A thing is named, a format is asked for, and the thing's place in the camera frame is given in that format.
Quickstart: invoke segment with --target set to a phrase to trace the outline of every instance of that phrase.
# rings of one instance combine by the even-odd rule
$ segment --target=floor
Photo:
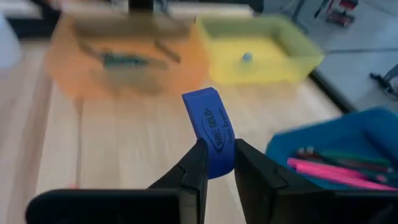
[[[264,11],[280,12],[290,6],[283,12],[291,15],[298,0],[291,2],[265,0]],[[384,75],[398,63],[398,1],[360,1],[352,12],[356,21],[349,28],[325,23],[325,12],[313,19],[320,2],[307,0],[298,17],[307,34],[326,53],[318,67],[320,76],[357,110],[385,106],[398,112],[398,102],[369,78],[369,73]]]

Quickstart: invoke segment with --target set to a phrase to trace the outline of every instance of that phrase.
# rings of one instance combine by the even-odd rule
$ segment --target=blue ball
[[[253,59],[253,55],[250,52],[246,52],[243,54],[242,61],[251,62],[252,59]]]

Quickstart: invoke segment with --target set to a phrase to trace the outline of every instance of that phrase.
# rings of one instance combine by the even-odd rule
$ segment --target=green object in bin
[[[383,166],[391,166],[391,162],[388,161],[387,159],[381,159],[381,158],[369,158],[369,157],[364,157],[359,154],[355,153],[348,153],[348,152],[341,152],[341,151],[323,151],[320,153],[323,156],[327,156],[331,159],[353,159],[356,161],[360,162],[368,162],[372,164],[379,164]]]

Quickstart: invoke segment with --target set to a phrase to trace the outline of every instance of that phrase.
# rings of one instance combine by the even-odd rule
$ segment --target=small blue object
[[[104,57],[105,67],[126,66],[126,65],[136,67],[136,66],[148,65],[147,60],[135,55],[105,53],[103,57]]]
[[[221,177],[234,169],[235,135],[214,88],[182,95],[193,130],[208,146],[209,179]]]
[[[243,62],[251,62],[252,59],[253,59],[253,55],[250,52],[246,52],[243,54],[243,58],[242,58]]]

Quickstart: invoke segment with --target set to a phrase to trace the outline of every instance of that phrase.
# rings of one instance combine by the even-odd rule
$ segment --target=pink marker
[[[393,187],[389,187],[382,184],[376,184],[374,182],[363,180],[357,177],[350,177],[346,175],[341,175],[339,173],[330,172],[329,170],[319,169],[319,167],[314,167],[308,164],[300,164],[300,163],[296,164],[295,169],[297,172],[301,174],[307,174],[313,177],[318,177],[320,179],[326,179],[332,182],[346,184],[361,189],[398,190]]]
[[[303,159],[289,158],[287,160],[287,164],[293,168],[296,168],[296,166],[298,164],[305,164],[307,166],[312,166],[314,169],[322,169],[322,170],[327,170],[329,172],[333,172],[333,173],[336,173],[339,175],[367,179],[366,175],[364,175],[361,172],[358,172],[356,170],[321,164],[321,163],[317,163],[317,162],[305,161]]]

